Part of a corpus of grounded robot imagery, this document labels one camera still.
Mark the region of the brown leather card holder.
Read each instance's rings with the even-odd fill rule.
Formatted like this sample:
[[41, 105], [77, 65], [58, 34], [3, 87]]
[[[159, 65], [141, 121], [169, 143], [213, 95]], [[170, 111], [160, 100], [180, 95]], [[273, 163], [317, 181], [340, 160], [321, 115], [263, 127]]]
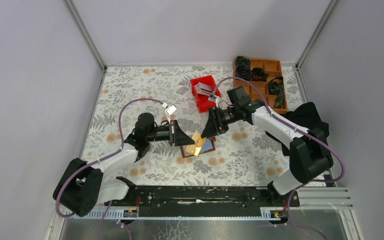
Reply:
[[202, 144], [202, 146], [193, 148], [193, 151], [191, 150], [187, 151], [188, 146], [182, 145], [180, 146], [181, 156], [182, 158], [185, 159], [185, 158], [197, 157], [202, 154], [213, 152], [216, 150], [215, 141], [216, 141], [215, 137], [207, 138], [205, 142]]

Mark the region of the red plastic bin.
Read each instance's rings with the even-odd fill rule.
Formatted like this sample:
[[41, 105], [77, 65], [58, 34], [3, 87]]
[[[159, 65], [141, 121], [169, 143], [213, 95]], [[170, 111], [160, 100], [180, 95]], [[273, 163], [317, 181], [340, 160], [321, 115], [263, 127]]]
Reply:
[[212, 75], [193, 78], [190, 80], [191, 91], [200, 113], [207, 112], [210, 108], [216, 107], [216, 101], [209, 99], [216, 87]]

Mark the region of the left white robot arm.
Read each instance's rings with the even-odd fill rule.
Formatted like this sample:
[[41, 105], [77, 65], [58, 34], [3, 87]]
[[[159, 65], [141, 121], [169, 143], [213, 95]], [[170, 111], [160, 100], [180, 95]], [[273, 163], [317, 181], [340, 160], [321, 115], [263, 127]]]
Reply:
[[[121, 167], [139, 161], [148, 153], [151, 142], [158, 141], [166, 141], [174, 147], [195, 143], [180, 129], [177, 120], [157, 125], [151, 113], [140, 114], [133, 131], [118, 150], [93, 162], [80, 158], [69, 162], [52, 195], [57, 213], [65, 218], [83, 217], [96, 205], [111, 200], [118, 200], [124, 206], [132, 204], [135, 192], [127, 182], [108, 178]], [[69, 215], [61, 212], [60, 205], [71, 211]]]

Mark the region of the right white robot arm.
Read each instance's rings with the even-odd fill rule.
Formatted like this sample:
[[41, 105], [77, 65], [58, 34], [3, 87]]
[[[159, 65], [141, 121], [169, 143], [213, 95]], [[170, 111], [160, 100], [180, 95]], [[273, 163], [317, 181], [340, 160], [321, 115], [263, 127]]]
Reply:
[[267, 186], [266, 198], [271, 205], [281, 205], [289, 192], [333, 166], [327, 138], [321, 129], [300, 126], [272, 110], [264, 101], [252, 101], [242, 86], [229, 90], [227, 94], [233, 105], [226, 109], [210, 108], [201, 137], [224, 134], [229, 130], [229, 124], [244, 121], [282, 143], [289, 156], [289, 169]]

